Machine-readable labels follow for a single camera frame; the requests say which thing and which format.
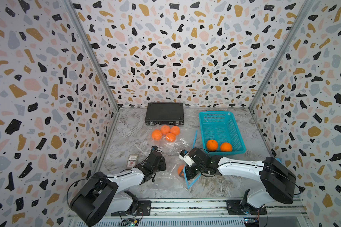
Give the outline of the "orange fruit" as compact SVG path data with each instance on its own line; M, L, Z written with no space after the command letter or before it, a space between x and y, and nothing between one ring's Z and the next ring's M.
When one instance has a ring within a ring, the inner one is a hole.
M233 151L233 146L230 143L228 143L228 142L224 142L220 146L220 151L221 152L232 152Z
M184 178L184 167L185 167L184 165L180 165L180 166L178 167L177 173L178 173L179 177Z
M218 142L215 140L209 140L206 143L206 149L210 152L218 150Z

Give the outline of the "teal plastic basket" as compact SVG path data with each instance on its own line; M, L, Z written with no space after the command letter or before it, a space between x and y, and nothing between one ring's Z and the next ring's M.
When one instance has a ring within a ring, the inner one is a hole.
M234 114L228 111L204 111L199 113L199 124L203 149L207 150L210 156L231 156L243 154L246 147L239 131ZM211 151L206 147L208 141L214 140L218 148ZM221 145L229 143L231 151L222 151Z

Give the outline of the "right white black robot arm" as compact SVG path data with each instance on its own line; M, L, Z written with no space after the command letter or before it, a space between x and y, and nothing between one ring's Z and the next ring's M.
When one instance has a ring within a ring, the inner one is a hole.
M185 162L186 180L198 176L237 176L258 182L258 187L246 190L242 200L230 206L234 212L253 214L274 201L291 205L297 195L296 176L273 157L266 157L264 161L235 160L210 156L199 148L182 150L179 157Z

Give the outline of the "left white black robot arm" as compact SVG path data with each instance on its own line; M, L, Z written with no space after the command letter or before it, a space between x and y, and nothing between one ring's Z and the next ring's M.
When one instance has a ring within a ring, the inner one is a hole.
M86 181L71 201L69 194L66 194L67 205L89 227L96 225L107 214L127 212L132 215L138 211L139 199L128 188L154 181L156 173L165 170L163 152L153 146L147 158L132 169L117 175L96 172L92 177L72 183L70 187Z

